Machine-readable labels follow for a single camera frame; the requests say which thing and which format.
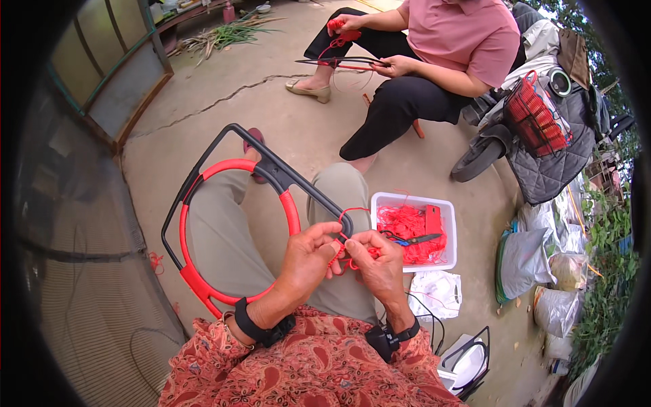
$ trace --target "woman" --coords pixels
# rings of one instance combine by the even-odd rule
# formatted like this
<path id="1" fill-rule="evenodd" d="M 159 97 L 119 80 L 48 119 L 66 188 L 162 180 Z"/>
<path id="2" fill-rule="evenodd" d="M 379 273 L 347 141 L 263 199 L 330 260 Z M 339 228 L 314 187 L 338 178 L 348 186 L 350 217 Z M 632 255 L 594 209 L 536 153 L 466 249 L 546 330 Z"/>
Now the woman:
<path id="1" fill-rule="evenodd" d="M 344 25 L 335 32 L 324 27 L 306 58 L 318 58 L 335 34 L 359 29 L 354 42 L 391 64 L 374 66 L 391 80 L 378 87 L 364 125 L 339 151 L 362 173 L 415 119 L 456 124 L 470 98 L 502 84 L 519 47 L 518 26 L 501 0 L 405 0 L 397 10 L 379 14 L 341 8 L 333 18 Z M 409 35 L 401 32 L 405 29 Z M 343 57 L 351 46 L 331 48 L 321 57 Z M 312 77 L 286 88 L 327 103 L 334 71 L 319 65 Z"/>
<path id="2" fill-rule="evenodd" d="M 249 132 L 263 142 L 259 131 Z M 248 143 L 244 151 L 244 158 L 260 160 Z M 240 208 L 249 175 L 229 170 L 213 176 L 197 190 L 188 216 L 197 269 L 209 284 L 237 297 L 258 294 L 274 282 Z M 366 182 L 347 163 L 325 168 L 314 185 L 341 208 L 367 207 Z M 160 407 L 461 405 L 441 383 L 429 333 L 407 304 L 402 247 L 369 230 L 368 212 L 349 214 L 354 228 L 346 250 L 360 280 L 352 270 L 341 275 L 337 261 L 328 267 L 340 248 L 330 235 L 341 224 L 308 199 L 312 226 L 289 238 L 273 288 L 249 305 L 241 303 L 243 313 L 236 306 L 235 315 L 227 312 L 217 322 L 195 320 L 195 334 L 170 360 Z M 373 259 L 370 246 L 382 256 Z M 400 340 L 390 363 L 364 336 L 378 323 L 375 298 Z M 294 328 L 270 347 L 254 348 L 264 342 L 255 338 L 260 330 L 288 315 L 295 318 Z"/>

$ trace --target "knee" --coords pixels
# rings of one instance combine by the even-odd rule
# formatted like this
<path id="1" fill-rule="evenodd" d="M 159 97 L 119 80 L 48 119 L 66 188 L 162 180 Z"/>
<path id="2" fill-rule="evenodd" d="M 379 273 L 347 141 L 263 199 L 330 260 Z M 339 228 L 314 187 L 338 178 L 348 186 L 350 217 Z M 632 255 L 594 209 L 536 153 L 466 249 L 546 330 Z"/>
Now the knee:
<path id="1" fill-rule="evenodd" d="M 375 91 L 373 103 L 389 106 L 400 106 L 410 100 L 410 77 L 399 76 L 384 81 Z"/>
<path id="2" fill-rule="evenodd" d="M 329 186 L 341 189 L 352 184 L 362 185 L 363 182 L 362 174 L 349 163 L 334 163 L 322 169 L 314 178 L 313 184 L 318 189 L 328 189 Z"/>
<path id="3" fill-rule="evenodd" d="M 354 9 L 354 8 L 350 8 L 350 7 L 342 7 L 342 8 L 340 8 L 340 9 L 338 9 L 337 11 L 335 11 L 335 12 L 332 14 L 332 16 L 330 16 L 329 20 L 332 20 L 333 18 L 337 17 L 339 14 L 352 14 L 352 15 L 354 15 L 354 16 L 360 16 L 360 15 L 362 15 L 362 14 L 366 14 L 366 13 L 361 12 L 361 11 L 359 11 L 359 10 L 356 10 L 356 9 Z"/>

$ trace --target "red paisley blouse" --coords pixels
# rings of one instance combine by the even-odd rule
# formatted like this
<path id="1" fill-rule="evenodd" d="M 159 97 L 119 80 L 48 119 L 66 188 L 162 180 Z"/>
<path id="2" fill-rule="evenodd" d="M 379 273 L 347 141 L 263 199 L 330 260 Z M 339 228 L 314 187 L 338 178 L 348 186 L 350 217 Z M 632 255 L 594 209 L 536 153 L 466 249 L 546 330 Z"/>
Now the red paisley blouse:
<path id="1" fill-rule="evenodd" d="M 460 406 L 441 383 L 439 358 L 421 332 L 385 363 L 364 338 L 371 325 L 303 305 L 296 327 L 271 348 L 249 351 L 217 321 L 170 359 L 159 406 Z"/>

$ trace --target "tangle of red string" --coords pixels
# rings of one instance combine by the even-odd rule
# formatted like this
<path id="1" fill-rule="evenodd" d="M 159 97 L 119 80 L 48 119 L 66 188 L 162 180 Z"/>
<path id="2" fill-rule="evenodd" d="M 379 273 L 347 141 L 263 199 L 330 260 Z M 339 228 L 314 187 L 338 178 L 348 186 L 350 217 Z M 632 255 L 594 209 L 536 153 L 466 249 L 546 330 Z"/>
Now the tangle of red string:
<path id="1" fill-rule="evenodd" d="M 345 24 L 344 21 L 334 18 L 334 19 L 328 21 L 326 26 L 328 28 L 330 28 L 332 31 L 334 31 L 334 30 L 337 30 L 337 29 L 340 29 L 341 27 L 343 27 L 344 24 Z M 319 54 L 317 59 L 321 59 L 321 57 L 323 56 L 323 54 L 326 53 L 327 50 L 329 50 L 331 48 L 336 48 L 336 47 L 343 47 L 345 45 L 345 43 L 347 43 L 349 41 L 357 40 L 357 39 L 359 39 L 359 37 L 361 35 L 362 35 L 362 33 L 359 30 L 347 30 L 347 31 L 341 32 L 339 34 L 339 36 L 336 39 L 332 40 L 330 42 L 330 45 L 326 49 L 324 49 L 323 52 L 321 52 L 321 54 Z M 336 58 L 334 59 L 333 63 L 335 65 L 335 67 L 339 67 L 339 68 L 348 68 L 348 69 L 357 69 L 357 70 L 370 70 L 371 73 L 370 73 L 370 76 L 368 77 L 368 81 L 364 84 L 364 86 L 361 87 L 361 89 L 364 89 L 366 87 L 366 85 L 368 85 L 371 78 L 373 77 L 373 71 L 375 71 L 375 69 L 370 68 L 370 67 L 348 66 L 348 65 L 337 64 Z M 317 64 L 319 64 L 319 65 L 329 65 L 331 63 L 328 63 L 328 62 L 325 62 L 325 61 L 320 61 L 320 62 L 317 62 Z M 337 89 L 339 91 L 339 88 L 337 87 L 337 84 L 335 83 L 335 78 L 333 78 L 332 83 L 335 86 L 335 89 Z"/>
<path id="2" fill-rule="evenodd" d="M 158 256 L 155 252 L 149 253 L 149 263 L 152 267 L 152 270 L 154 271 L 154 274 L 156 275 L 161 275 L 162 273 L 165 273 L 165 266 L 163 265 L 163 257 L 164 256 Z M 160 273 L 156 272 L 156 269 L 158 266 L 161 266 L 163 270 Z"/>
<path id="3" fill-rule="evenodd" d="M 387 230 L 393 232 L 403 239 L 424 236 L 425 213 L 412 205 L 402 206 L 381 206 L 378 208 L 378 230 Z M 441 230 L 443 235 L 418 244 L 404 246 L 403 264 L 439 264 L 444 262 L 441 255 L 445 250 L 447 237 L 445 231 Z"/>

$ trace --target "bracelet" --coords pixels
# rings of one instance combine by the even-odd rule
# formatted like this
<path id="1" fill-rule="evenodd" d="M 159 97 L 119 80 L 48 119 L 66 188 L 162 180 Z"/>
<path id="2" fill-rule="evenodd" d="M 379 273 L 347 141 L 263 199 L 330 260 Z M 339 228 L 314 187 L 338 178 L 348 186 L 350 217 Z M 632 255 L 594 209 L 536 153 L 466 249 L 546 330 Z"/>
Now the bracelet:
<path id="1" fill-rule="evenodd" d="M 240 345 L 244 346 L 245 348 L 247 348 L 249 350 L 253 350 L 255 348 L 255 345 L 247 345 L 247 344 L 243 343 L 241 340 L 239 340 L 237 338 L 237 336 L 233 335 L 233 332 L 230 331 L 230 328 L 229 328 L 228 324 L 226 323 L 226 318 L 228 318 L 230 316 L 235 316 L 235 311 L 226 311 L 225 313 L 223 313 L 221 315 L 221 323 L 224 325 L 224 327 L 226 327 L 226 330 L 229 332 L 230 336 L 235 338 L 235 340 L 238 341 L 240 343 Z"/>

